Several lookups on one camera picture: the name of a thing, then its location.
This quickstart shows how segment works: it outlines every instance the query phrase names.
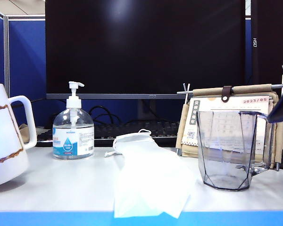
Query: white face mask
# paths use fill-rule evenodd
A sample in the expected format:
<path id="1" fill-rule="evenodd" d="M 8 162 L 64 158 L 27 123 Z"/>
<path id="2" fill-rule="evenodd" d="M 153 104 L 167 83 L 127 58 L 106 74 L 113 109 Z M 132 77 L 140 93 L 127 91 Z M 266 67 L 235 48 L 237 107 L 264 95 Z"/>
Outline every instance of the white face mask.
<path id="1" fill-rule="evenodd" d="M 150 130 L 141 129 L 137 133 L 129 133 L 129 134 L 117 136 L 115 140 L 113 141 L 113 145 L 112 145 L 114 148 L 114 151 L 105 152 L 105 157 L 112 156 L 113 154 L 122 154 L 120 151 L 117 150 L 117 147 L 125 143 L 142 142 L 142 141 L 154 142 L 154 140 L 151 138 L 150 135 L 151 135 Z"/>
<path id="2" fill-rule="evenodd" d="M 118 136 L 114 151 L 125 164 L 115 188 L 116 218 L 158 216 L 178 218 L 191 192 L 193 175 L 175 152 L 159 147 L 145 129 Z"/>

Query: monitor stand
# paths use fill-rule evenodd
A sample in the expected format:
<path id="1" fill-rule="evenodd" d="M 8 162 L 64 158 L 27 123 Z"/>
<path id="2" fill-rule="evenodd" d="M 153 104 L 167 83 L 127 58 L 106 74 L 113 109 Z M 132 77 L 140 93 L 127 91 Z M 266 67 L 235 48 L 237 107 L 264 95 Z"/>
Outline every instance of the monitor stand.
<path id="1" fill-rule="evenodd" d="M 137 101 L 137 118 L 139 120 L 153 120 L 157 117 L 151 112 L 156 113 L 156 100 L 138 100 Z"/>

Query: desk surface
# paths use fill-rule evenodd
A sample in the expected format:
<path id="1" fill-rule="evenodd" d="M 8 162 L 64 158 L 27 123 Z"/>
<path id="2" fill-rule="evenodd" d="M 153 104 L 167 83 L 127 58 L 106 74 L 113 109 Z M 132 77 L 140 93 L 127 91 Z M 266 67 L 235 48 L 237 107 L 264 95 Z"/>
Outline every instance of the desk surface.
<path id="1" fill-rule="evenodd" d="M 55 159 L 52 148 L 28 150 L 29 169 L 0 185 L 0 211 L 112 212 L 124 158 L 104 158 L 108 149 L 98 147 L 94 156 L 71 161 Z M 229 192 L 202 183 L 198 159 L 181 159 L 195 176 L 185 212 L 283 210 L 283 169 L 253 177 L 246 191 Z"/>

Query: beige fabric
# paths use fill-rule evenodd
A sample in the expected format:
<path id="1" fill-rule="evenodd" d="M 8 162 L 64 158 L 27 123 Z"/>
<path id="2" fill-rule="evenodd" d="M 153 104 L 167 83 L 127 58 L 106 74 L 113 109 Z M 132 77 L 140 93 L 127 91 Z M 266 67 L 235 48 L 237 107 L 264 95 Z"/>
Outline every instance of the beige fabric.
<path id="1" fill-rule="evenodd" d="M 25 124 L 21 124 L 19 126 L 20 134 L 23 140 L 23 143 L 28 143 L 29 142 L 29 130 L 28 126 Z"/>
<path id="2" fill-rule="evenodd" d="M 189 105 L 184 104 L 183 110 L 181 111 L 181 118 L 180 118 L 180 122 L 179 122 L 177 139 L 176 139 L 176 148 L 179 148 L 179 149 L 182 148 L 181 140 L 183 139 L 183 131 L 184 131 L 185 122 L 186 122 L 187 116 L 188 116 L 188 110 L 189 110 Z"/>
<path id="3" fill-rule="evenodd" d="M 268 113 L 279 101 L 279 97 L 275 92 L 272 92 L 271 84 L 263 85 L 252 85 L 252 86 L 236 86 L 233 87 L 234 94 L 232 96 L 264 96 L 269 95 L 273 100 L 273 105 L 270 104 Z M 222 88 L 210 88 L 210 89 L 194 89 L 194 97 L 220 97 L 222 93 Z M 183 137 L 183 131 L 185 122 L 188 114 L 188 105 L 184 105 L 182 111 L 182 117 L 180 120 L 180 125 L 178 129 L 178 137 L 176 141 L 176 148 L 181 148 L 183 157 L 198 157 L 198 147 L 190 145 L 182 145 L 181 140 Z M 274 167 L 275 162 L 281 163 L 282 150 L 283 150 L 283 122 L 277 123 L 275 125 L 275 134 L 273 140 L 272 149 L 272 165 Z M 262 155 L 256 154 L 256 161 L 262 161 Z"/>
<path id="4" fill-rule="evenodd" d="M 262 93 L 262 92 L 271 92 L 271 91 L 272 91 L 271 84 L 233 87 L 233 93 L 235 94 Z M 208 96 L 208 95 L 221 95 L 221 94 L 222 94 L 222 87 L 193 90 L 194 97 Z"/>
<path id="5" fill-rule="evenodd" d="M 272 84 L 235 86 L 233 92 L 235 94 L 272 92 Z"/>

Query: bottle label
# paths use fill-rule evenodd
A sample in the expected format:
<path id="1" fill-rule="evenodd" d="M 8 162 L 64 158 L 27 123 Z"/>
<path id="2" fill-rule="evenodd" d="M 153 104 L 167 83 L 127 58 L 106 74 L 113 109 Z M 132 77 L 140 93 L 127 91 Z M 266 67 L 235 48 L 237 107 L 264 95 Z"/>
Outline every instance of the bottle label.
<path id="1" fill-rule="evenodd" d="M 53 128 L 53 153 L 56 155 L 85 155 L 94 152 L 94 127 Z"/>

